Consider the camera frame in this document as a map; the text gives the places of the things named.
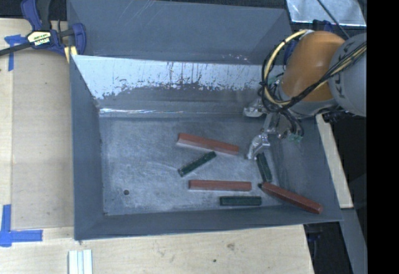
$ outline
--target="clamp handle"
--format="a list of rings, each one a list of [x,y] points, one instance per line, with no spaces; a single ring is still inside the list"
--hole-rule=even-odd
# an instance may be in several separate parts
[[[52,0],[23,0],[21,11],[24,19],[32,26],[33,31],[51,29],[49,7]]]

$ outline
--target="blue tape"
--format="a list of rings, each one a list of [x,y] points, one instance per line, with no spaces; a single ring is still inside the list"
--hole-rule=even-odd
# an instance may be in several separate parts
[[[7,42],[7,44],[10,45],[10,47],[16,44],[25,44],[27,42],[27,39],[19,34],[12,36],[5,36],[4,40]],[[8,58],[8,71],[10,72],[13,69],[14,69],[14,53],[11,52]]]
[[[40,242],[43,230],[11,230],[11,205],[2,207],[0,247],[10,247],[14,242]]]

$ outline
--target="blue clamp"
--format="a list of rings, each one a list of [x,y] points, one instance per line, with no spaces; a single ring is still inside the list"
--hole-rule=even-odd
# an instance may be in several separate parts
[[[27,35],[33,49],[46,49],[65,56],[65,45],[61,42],[62,35],[71,32],[60,32],[51,29],[49,21],[49,7],[52,0],[23,0],[21,11],[24,19],[32,26],[32,32]],[[86,48],[86,35],[83,24],[72,25],[75,35],[75,47],[79,54],[83,54]]]
[[[14,242],[40,242],[43,230],[11,230],[11,205],[2,207],[0,247],[10,247]]]

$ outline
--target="metal bracket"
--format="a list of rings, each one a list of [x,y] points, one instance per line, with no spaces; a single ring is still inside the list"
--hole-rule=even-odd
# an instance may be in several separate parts
[[[68,274],[93,274],[92,251],[69,251]]]

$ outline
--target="wooden board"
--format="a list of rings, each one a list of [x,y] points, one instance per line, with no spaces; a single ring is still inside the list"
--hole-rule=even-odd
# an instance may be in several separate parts
[[[22,34],[26,35],[30,31],[30,25],[23,19],[0,19],[0,36],[1,40],[5,35]],[[1,48],[6,47],[4,41],[1,41]],[[32,52],[21,51],[18,53],[16,60],[18,68],[21,69],[23,60],[31,60],[33,57],[39,58],[43,54],[45,63],[53,69],[60,69],[64,65],[62,57],[49,52]],[[8,58],[7,56],[0,57],[0,204],[11,203],[11,151],[12,151],[12,85],[14,72],[7,71]],[[65,73],[54,73],[55,77],[48,77],[46,72],[39,72],[31,76],[26,76],[26,80],[33,80],[37,87],[48,85],[50,78],[53,85],[52,92],[63,93],[66,91],[61,85],[56,85],[58,80],[66,79]],[[24,89],[19,90],[20,94],[28,96],[32,93],[32,85],[26,84]],[[35,138],[37,144],[43,145],[43,140],[47,140],[49,146],[55,146],[57,149],[55,153],[60,154],[65,160],[67,157],[68,138],[66,130],[65,119],[66,112],[60,108],[54,108],[50,105],[43,105],[46,99],[42,96],[38,97],[41,100],[43,110],[48,107],[52,115],[45,116],[47,120],[54,120],[50,127],[42,125]],[[21,122],[17,126],[24,126],[29,128],[26,120],[37,120],[37,118],[26,117],[27,114],[21,114],[18,118]],[[337,157],[336,148],[331,144],[331,135],[324,124],[320,125],[320,133],[327,133],[327,139],[324,138],[324,146],[333,148],[329,152],[327,159],[329,160],[330,168],[334,178],[334,184],[337,189],[337,194],[340,200],[341,207],[349,206],[347,194],[347,184],[345,176],[338,169],[341,169],[339,156]],[[58,133],[54,131],[55,127],[63,127]],[[14,149],[19,146],[14,140]],[[203,234],[186,234],[186,235],[163,235],[153,237],[137,237],[137,238],[124,238],[124,239],[108,239],[108,240],[93,240],[76,242],[73,240],[73,227],[66,226],[68,223],[69,214],[68,209],[72,209],[70,203],[72,202],[72,189],[68,184],[68,177],[65,176],[65,169],[55,168],[48,170],[48,173],[38,173],[41,169],[50,169],[57,166],[60,162],[60,156],[55,156],[54,153],[47,152],[46,158],[54,156],[58,159],[38,159],[40,158],[40,147],[33,144],[35,148],[34,154],[28,148],[26,150],[27,158],[36,158],[37,162],[33,169],[25,168],[24,178],[38,178],[37,181],[30,180],[31,185],[24,185],[23,182],[18,181],[18,171],[13,170],[12,179],[15,181],[12,186],[12,210],[17,206],[18,202],[14,200],[18,198],[15,196],[17,192],[25,192],[26,196],[36,198],[36,202],[45,202],[49,204],[46,209],[51,206],[58,205],[56,209],[61,211],[63,217],[59,217],[57,213],[47,214],[44,209],[44,215],[39,215],[39,219],[27,217],[27,220],[38,221],[40,228],[44,228],[44,224],[51,224],[55,219],[58,223],[56,227],[44,229],[44,241],[37,243],[15,243],[11,248],[0,248],[0,272],[1,273],[67,273],[67,254],[69,250],[85,250],[92,249],[94,273],[313,273],[312,263],[310,259],[309,249],[306,242],[304,228],[301,225],[290,227],[273,227],[265,229],[252,229],[252,230],[239,230],[239,231],[226,231],[226,232],[212,232]],[[18,160],[14,163],[19,164],[26,159],[21,157],[22,152],[19,152]],[[32,186],[32,182],[36,182],[37,186]],[[52,196],[57,200],[46,201],[46,196]],[[25,211],[20,210],[22,215],[32,215],[34,209],[27,206]],[[33,228],[32,223],[26,224],[27,227]]]

